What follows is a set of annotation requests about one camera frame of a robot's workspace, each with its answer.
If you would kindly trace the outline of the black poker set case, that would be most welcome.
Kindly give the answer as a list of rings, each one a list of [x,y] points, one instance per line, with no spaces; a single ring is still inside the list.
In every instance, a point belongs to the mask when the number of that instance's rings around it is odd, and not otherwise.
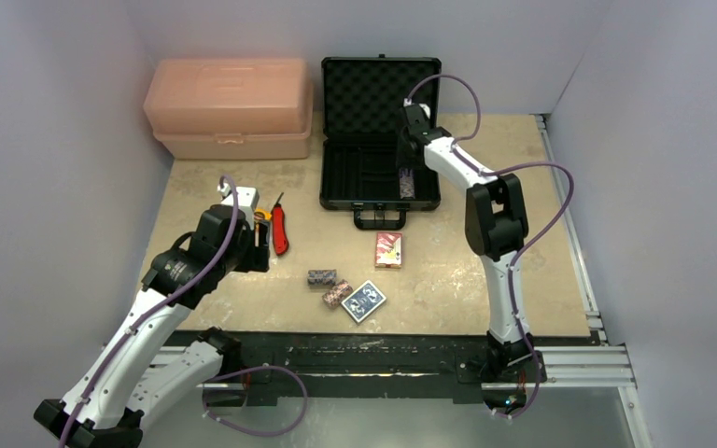
[[[357,229],[399,231],[409,212],[441,203],[437,174],[415,168],[415,198],[403,200],[396,164],[398,115],[411,93],[438,112],[440,83],[416,85],[442,71],[435,57],[326,57],[321,62],[323,160],[319,202],[349,211]]]

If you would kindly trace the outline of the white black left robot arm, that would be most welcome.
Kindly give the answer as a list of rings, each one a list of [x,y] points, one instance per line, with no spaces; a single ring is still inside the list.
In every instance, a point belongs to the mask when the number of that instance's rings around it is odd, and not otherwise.
[[[136,447],[149,426],[189,389],[241,369],[241,344],[226,331],[202,332],[150,378],[151,361],[177,327],[229,273],[265,272],[268,226],[254,205],[232,198],[205,210],[194,231],[150,263],[134,305],[92,367],[60,399],[45,399],[35,421],[62,447]]]

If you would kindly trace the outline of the purple poker chip stack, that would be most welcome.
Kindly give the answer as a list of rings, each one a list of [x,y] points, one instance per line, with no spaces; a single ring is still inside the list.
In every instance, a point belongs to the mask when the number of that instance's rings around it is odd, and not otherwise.
[[[415,198],[415,172],[410,168],[399,170],[399,192],[403,200]]]

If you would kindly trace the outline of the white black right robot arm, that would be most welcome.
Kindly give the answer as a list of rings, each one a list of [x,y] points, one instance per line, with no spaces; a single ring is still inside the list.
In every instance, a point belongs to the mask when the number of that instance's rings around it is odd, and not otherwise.
[[[521,182],[516,175],[496,174],[466,153],[447,130],[433,125],[427,105],[404,100],[398,129],[398,165],[426,167],[464,194],[464,233],[482,262],[489,297],[485,376],[508,380],[532,352],[515,266],[529,231]]]

